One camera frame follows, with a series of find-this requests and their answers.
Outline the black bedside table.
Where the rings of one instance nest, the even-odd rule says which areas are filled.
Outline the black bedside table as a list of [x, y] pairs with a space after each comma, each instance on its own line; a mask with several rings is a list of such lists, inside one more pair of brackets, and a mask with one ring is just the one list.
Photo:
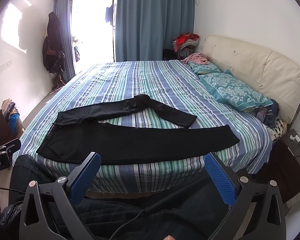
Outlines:
[[274, 143], [269, 161], [253, 180], [262, 184], [276, 181], [284, 203], [300, 193], [300, 135], [294, 129]]

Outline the cream padded headboard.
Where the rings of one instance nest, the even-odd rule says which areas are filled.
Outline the cream padded headboard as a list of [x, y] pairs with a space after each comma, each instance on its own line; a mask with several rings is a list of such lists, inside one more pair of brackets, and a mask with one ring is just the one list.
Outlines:
[[253, 90], [274, 99], [280, 118], [293, 124], [300, 112], [299, 64], [277, 51], [218, 35], [207, 36], [203, 53], [222, 71], [230, 70]]

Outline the red clothes pile on stool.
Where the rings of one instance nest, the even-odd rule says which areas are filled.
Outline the red clothes pile on stool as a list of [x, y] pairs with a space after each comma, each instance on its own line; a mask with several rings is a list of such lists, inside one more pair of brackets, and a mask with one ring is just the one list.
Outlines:
[[187, 46], [197, 46], [199, 44], [200, 36], [194, 33], [180, 34], [172, 42], [175, 52], [183, 50]]

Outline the white wall switch plate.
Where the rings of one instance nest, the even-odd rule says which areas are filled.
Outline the white wall switch plate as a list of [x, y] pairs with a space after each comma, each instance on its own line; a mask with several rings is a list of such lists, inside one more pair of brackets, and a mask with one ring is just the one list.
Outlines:
[[2, 73], [3, 71], [7, 70], [11, 66], [13, 66], [13, 61], [12, 60], [10, 60], [10, 61], [8, 61], [8, 62], [0, 65], [0, 73]]

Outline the black pants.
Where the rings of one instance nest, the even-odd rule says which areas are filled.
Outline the black pants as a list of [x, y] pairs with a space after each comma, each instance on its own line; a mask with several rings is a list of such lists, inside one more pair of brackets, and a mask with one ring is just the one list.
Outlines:
[[[137, 128], [107, 122], [147, 108], [178, 127]], [[191, 129], [196, 119], [145, 94], [77, 107], [58, 113], [37, 153], [56, 162], [81, 164], [95, 152], [103, 165], [130, 165], [199, 157], [240, 142], [229, 125]]]

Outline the dark quilted jacket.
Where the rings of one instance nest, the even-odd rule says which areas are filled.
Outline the dark quilted jacket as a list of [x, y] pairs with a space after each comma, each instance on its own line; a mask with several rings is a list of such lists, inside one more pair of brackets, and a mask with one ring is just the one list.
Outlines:
[[[12, 170], [9, 205], [0, 210], [0, 225], [9, 239], [19, 238], [24, 193], [30, 181], [52, 183], [28, 155]], [[96, 239], [208, 239], [228, 213], [209, 175], [198, 176], [147, 197], [136, 199], [85, 198], [76, 207]]]

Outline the dark clothes on coat rack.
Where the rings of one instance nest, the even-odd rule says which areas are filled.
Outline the dark clothes on coat rack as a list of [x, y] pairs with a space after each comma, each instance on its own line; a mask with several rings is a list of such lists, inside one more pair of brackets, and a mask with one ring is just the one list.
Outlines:
[[61, 37], [61, 23], [54, 12], [49, 13], [47, 36], [43, 43], [43, 65], [51, 74], [62, 75], [65, 71], [65, 54]]

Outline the blue curtain right panel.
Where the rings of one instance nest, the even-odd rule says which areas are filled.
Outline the blue curtain right panel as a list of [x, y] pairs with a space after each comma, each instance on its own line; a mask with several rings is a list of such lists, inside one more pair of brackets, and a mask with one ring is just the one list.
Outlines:
[[116, 60], [162, 60], [164, 49], [193, 25], [194, 0], [117, 0]]

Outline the teal floral pillow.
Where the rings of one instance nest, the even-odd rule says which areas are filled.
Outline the teal floral pillow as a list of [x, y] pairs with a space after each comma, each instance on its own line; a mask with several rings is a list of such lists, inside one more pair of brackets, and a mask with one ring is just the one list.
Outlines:
[[251, 112], [260, 106], [268, 107], [273, 104], [268, 97], [234, 77], [230, 70], [200, 75], [199, 79], [218, 103], [230, 105], [238, 111]]
[[189, 61], [188, 65], [190, 66], [191, 70], [196, 75], [205, 75], [205, 74], [212, 74], [212, 73], [221, 73], [222, 71], [213, 63], [209, 64], [197, 64], [193, 61]]

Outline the near teal floral pillow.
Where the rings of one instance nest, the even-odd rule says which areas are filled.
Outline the near teal floral pillow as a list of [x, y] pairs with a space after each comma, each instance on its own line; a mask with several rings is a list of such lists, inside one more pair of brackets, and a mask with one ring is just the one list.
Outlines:
[[230, 70], [200, 75], [199, 79], [218, 103], [230, 105], [238, 111], [251, 112], [260, 106], [268, 107], [273, 104], [268, 97], [234, 77]]

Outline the clothes pile on dresser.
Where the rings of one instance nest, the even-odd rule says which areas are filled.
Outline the clothes pile on dresser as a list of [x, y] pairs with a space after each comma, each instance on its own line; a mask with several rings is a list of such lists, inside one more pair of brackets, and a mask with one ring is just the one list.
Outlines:
[[1, 110], [11, 132], [18, 134], [23, 125], [15, 103], [11, 99], [4, 100], [1, 105]]

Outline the pink garment on bed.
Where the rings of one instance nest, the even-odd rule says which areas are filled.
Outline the pink garment on bed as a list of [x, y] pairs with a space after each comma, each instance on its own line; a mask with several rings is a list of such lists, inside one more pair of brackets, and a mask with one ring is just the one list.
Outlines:
[[182, 63], [188, 64], [191, 61], [195, 64], [210, 64], [209, 59], [204, 53], [193, 53], [182, 60]]

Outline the far teal floral pillow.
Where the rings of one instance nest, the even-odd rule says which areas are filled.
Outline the far teal floral pillow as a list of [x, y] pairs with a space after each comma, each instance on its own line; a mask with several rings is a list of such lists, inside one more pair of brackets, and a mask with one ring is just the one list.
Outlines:
[[193, 61], [189, 61], [188, 65], [190, 66], [191, 70], [196, 75], [205, 75], [205, 74], [212, 74], [212, 73], [221, 73], [222, 71], [213, 63], [209, 64], [197, 64]]

